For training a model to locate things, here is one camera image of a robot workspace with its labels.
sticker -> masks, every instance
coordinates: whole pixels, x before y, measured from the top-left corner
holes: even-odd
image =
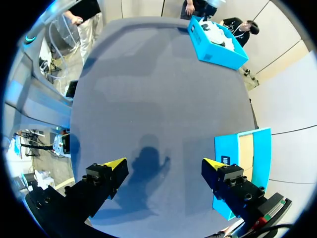
[[[226,165],[230,165],[230,157],[229,156],[221,156],[221,162]]]

cable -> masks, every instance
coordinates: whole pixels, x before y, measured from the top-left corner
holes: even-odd
[[[263,229],[260,229],[258,231],[255,231],[249,235],[246,235],[244,238],[256,238],[265,232],[275,231],[279,228],[291,228],[292,226],[293,226],[292,224],[281,224],[281,225],[277,225],[277,226],[267,227],[267,228],[263,228]]]

white device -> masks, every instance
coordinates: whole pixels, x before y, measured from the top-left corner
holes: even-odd
[[[53,143],[53,150],[54,153],[56,153],[57,156],[62,155],[65,157],[70,158],[70,154],[65,154],[64,153],[64,140],[63,140],[63,136],[61,134],[58,134],[55,136],[54,138],[54,143]]]

person's hand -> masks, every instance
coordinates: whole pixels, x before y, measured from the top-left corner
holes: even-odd
[[[187,4],[185,11],[186,11],[187,15],[189,15],[189,16],[193,15],[193,13],[195,11],[194,5],[193,4]]]
[[[84,20],[80,16],[73,16],[71,18],[71,24],[73,25],[79,25],[83,22]]]

bolt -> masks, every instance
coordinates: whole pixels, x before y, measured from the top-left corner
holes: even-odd
[[[231,181],[230,181],[230,185],[231,185],[231,186],[236,185],[236,180],[235,180],[235,179],[231,180]]]
[[[244,200],[245,201],[249,201],[252,199],[252,195],[250,193],[247,193],[245,196],[244,196]]]
[[[36,202],[36,208],[40,209],[42,207],[41,203],[39,201]]]
[[[94,185],[97,186],[97,185],[99,185],[99,184],[100,184],[99,179],[95,178],[95,179],[94,179]]]
[[[46,198],[44,198],[44,201],[45,201],[45,203],[49,203],[50,202],[50,197],[46,197]]]

